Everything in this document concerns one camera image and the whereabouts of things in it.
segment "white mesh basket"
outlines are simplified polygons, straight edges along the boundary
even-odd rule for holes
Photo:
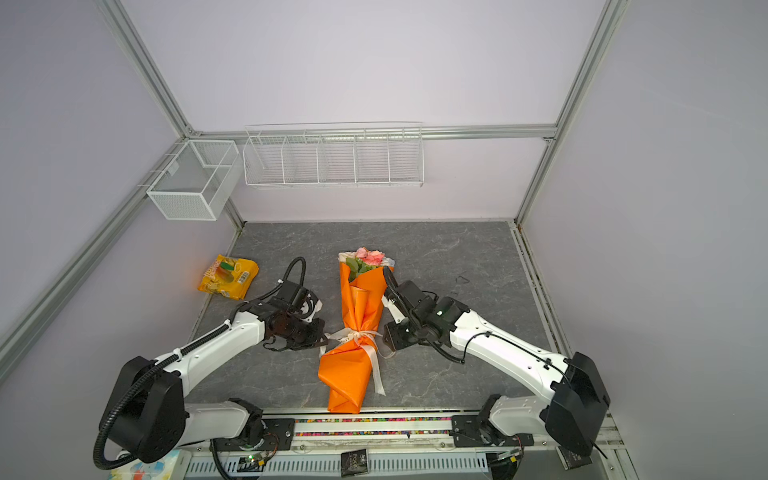
[[[188,140],[147,194],[168,220],[216,220],[242,174],[235,142]]]
[[[246,184],[252,187],[424,183],[420,124],[309,124],[246,127]]]

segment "colorful cable strip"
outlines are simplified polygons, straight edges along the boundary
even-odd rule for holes
[[[354,435],[423,435],[425,433],[437,433],[450,435],[450,430],[381,430],[378,432],[298,432],[294,433],[296,437],[335,437],[335,436],[354,436]]]
[[[436,420],[450,420],[451,417],[384,417],[354,418],[354,419],[299,419],[296,423],[344,423],[344,422],[427,422]]]

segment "ribbon bow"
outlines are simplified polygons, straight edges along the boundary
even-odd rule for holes
[[[379,358],[376,357],[376,348],[360,342],[360,339],[362,339],[363,337],[366,337],[375,343],[376,336],[382,336],[382,334],[379,332],[376,332],[375,330],[355,330],[355,329],[346,327],[346,328],[342,328],[336,333],[326,333],[326,336],[328,337],[329,340],[339,340],[340,341],[339,345],[343,345],[347,342],[354,341],[358,347],[365,350],[366,353],[368,354],[368,358],[371,360],[371,374],[373,375],[374,389],[376,390],[376,393],[386,396],[386,393],[384,393],[384,385],[382,384],[381,372],[379,371]],[[325,353],[326,353],[326,346],[323,345],[320,347],[320,356],[325,355]],[[385,359],[388,359],[394,354],[395,353],[392,352],[388,356],[384,356],[381,353],[379,353],[379,355],[382,355],[382,357],[384,357]]]

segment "table surface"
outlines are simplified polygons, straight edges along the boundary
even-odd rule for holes
[[[452,296],[512,335],[548,348],[505,222],[248,223],[232,256],[259,264],[247,298],[270,290],[294,257],[305,257],[304,285],[323,301],[318,316],[326,321],[326,332],[332,333],[343,328],[337,254],[358,247],[381,250],[393,258],[398,281],[413,280],[424,290]],[[214,296],[195,336],[221,324],[235,304]],[[391,319],[385,310],[380,332]],[[276,353],[254,346],[211,373],[186,401],[239,397],[263,409],[325,408],[329,388],[317,377],[318,365],[317,349]],[[465,365],[459,365],[427,346],[379,358],[379,365],[386,395],[376,394],[371,381],[364,408],[479,409],[494,393],[531,395],[480,359],[469,356]]]

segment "pink rose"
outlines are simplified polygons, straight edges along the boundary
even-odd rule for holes
[[[381,265],[382,261],[384,260],[384,253],[377,251],[374,252],[368,252],[368,256],[364,259],[362,259],[363,262],[367,263],[368,265]]]

